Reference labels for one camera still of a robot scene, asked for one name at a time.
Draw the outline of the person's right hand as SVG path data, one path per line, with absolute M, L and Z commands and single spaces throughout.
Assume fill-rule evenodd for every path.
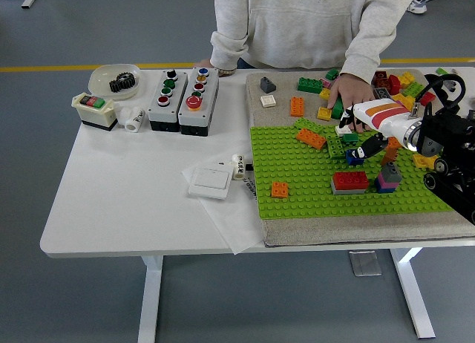
M 193 64 L 196 68 L 215 68 L 218 72 L 219 77 L 231 76 L 235 73 L 236 69 L 233 70 L 223 70 L 216 68 L 210 61 L 210 59 L 202 59 L 199 62 Z

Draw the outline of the person's left hand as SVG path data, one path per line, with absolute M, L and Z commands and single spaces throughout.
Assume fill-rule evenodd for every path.
M 344 109 L 375 99 L 370 84 L 348 73 L 341 74 L 333 83 L 330 89 L 327 107 L 333 108 L 339 97 L 341 98 Z

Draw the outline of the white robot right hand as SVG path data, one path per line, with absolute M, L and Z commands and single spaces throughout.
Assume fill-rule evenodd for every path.
M 355 104 L 344 111 L 339 127 L 354 122 L 364 123 L 377 131 L 377 134 L 350 152 L 354 158 L 367 159 L 378 154 L 387 147 L 390 137 L 395 137 L 404 148 L 417 150 L 422 119 L 413 116 L 397 102 L 385 98 Z

